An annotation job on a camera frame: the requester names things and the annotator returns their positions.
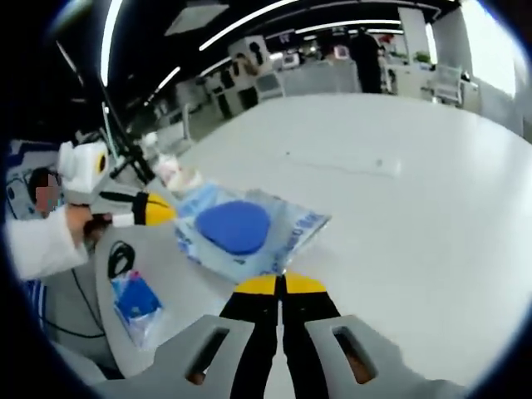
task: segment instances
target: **ceiling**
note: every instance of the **ceiling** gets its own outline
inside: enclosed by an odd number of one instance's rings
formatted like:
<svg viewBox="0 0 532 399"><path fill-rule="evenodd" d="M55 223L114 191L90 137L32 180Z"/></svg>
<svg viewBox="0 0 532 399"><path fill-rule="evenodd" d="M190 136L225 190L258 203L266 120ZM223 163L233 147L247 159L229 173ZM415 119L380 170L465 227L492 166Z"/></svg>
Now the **ceiling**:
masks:
<svg viewBox="0 0 532 399"><path fill-rule="evenodd" d="M260 34L265 37L288 29L309 27L328 22L352 19L398 20L397 6L419 7L427 22L441 18L458 7L457 1L421 0L298 0L267 12L221 37L200 52L199 47L214 34L240 18L266 7L275 0L242 2L219 0L229 8L206 26L190 32L166 36L165 33L186 7L186 1L176 0L123 0L115 28L109 62L108 94L119 115L127 119L143 106L157 86L177 66L181 69L164 90L171 91L177 81L197 76L205 68L227 57L227 46L241 37ZM65 2L54 3L61 9ZM56 131L91 129L101 124L101 91L99 90L101 43L111 0L94 0L70 18L73 22L52 38L61 43L76 68L81 72L85 88L69 70L54 41L49 41L39 58L42 68L33 79L38 88L37 104L29 116L47 129L35 129L33 135L57 135ZM44 15L48 18L49 6ZM370 27L390 27L371 25ZM267 41L270 51L281 47L278 38ZM89 97L89 104L73 102L72 98Z"/></svg>

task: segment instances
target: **black cable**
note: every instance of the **black cable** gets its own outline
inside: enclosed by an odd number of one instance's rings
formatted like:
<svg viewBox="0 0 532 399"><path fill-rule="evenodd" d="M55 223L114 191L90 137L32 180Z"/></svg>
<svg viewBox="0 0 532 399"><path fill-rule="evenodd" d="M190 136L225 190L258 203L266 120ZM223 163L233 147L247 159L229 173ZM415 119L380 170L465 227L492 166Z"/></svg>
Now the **black cable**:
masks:
<svg viewBox="0 0 532 399"><path fill-rule="evenodd" d="M43 322L45 322L46 324L48 324L49 326L54 327L56 330L62 331L63 333L66 333L66 334L73 335L74 337L93 339L93 338L102 338L102 337L105 336L104 333L102 333L102 334L97 334L97 335L86 335L86 334L81 334L81 333L79 333L79 332L73 332L73 331L68 330L68 329L66 329L66 328L59 327L57 324L52 323L51 321L45 319L45 318L42 317L42 316L40 317L40 319L41 319Z"/></svg>
<svg viewBox="0 0 532 399"><path fill-rule="evenodd" d="M89 303L89 300L87 299L87 297L85 295L85 292L83 292L83 289L81 289L80 281L77 279L77 274L76 274L76 271L74 269L72 270L72 276L74 277L74 281L76 282L77 289L80 290L80 293L81 293L81 295L83 297L83 300L85 301L85 305L87 306L87 308L89 309L89 312L91 313L92 320L94 320L94 324L97 325L97 327L100 329L100 331L104 332L105 330L103 329L100 321L98 320L98 318L96 317L94 311L92 310L91 304Z"/></svg>
<svg viewBox="0 0 532 399"><path fill-rule="evenodd" d="M118 267L119 263L124 260L126 261L125 265L117 271L116 268ZM109 251L107 276L111 280L119 274L123 274L129 270L132 270L134 264L135 250L133 247L124 241L116 241L111 246L111 250Z"/></svg>

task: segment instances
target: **person's hand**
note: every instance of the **person's hand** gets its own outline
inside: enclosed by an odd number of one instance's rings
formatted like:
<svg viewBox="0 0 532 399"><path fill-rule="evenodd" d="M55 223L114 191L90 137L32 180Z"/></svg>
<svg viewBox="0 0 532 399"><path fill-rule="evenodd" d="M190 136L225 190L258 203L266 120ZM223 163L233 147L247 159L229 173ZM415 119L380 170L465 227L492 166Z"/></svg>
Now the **person's hand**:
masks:
<svg viewBox="0 0 532 399"><path fill-rule="evenodd" d="M72 235L74 245L79 245L85 237L85 225L91 222L94 218L88 206L70 205L66 206L66 225ZM105 220L111 220L110 215L104 216ZM103 226L101 229L93 229L90 232L91 239L100 239L103 234Z"/></svg>

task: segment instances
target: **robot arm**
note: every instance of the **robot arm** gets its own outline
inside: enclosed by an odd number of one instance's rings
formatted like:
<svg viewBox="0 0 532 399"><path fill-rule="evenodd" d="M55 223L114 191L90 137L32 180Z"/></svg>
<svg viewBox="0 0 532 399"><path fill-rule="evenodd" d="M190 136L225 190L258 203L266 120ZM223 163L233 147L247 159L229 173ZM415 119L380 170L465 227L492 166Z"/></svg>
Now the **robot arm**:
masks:
<svg viewBox="0 0 532 399"><path fill-rule="evenodd" d="M177 217L175 209L159 195L116 183L106 144L74 147L69 141L59 149L57 171L65 200L88 205L92 214L110 214L116 227L157 225Z"/></svg>

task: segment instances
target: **blue sponge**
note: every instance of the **blue sponge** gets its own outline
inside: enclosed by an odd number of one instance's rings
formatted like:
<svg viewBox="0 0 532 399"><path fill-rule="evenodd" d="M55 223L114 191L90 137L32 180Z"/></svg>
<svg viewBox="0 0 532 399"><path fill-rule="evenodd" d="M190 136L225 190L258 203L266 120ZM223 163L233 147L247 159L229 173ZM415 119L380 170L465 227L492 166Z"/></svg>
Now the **blue sponge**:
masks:
<svg viewBox="0 0 532 399"><path fill-rule="evenodd" d="M254 254L264 245L270 226L266 211L256 204L232 201L198 215L197 230L233 255Z"/></svg>

